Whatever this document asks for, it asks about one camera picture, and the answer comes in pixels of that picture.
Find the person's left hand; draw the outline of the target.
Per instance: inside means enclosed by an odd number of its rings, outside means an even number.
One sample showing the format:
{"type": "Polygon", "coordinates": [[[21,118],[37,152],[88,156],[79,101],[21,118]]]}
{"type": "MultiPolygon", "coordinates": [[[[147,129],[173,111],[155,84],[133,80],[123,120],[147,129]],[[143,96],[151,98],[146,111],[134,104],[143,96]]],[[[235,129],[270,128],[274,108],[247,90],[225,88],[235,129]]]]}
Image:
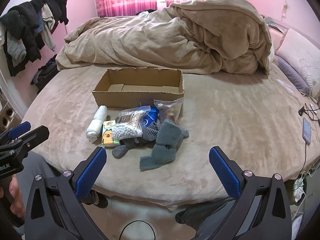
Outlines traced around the person's left hand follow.
{"type": "Polygon", "coordinates": [[[13,202],[10,206],[10,210],[17,217],[24,217],[25,207],[22,200],[22,193],[19,188],[18,180],[16,175],[11,176],[11,182],[9,184],[9,193],[13,197],[13,202]]]}

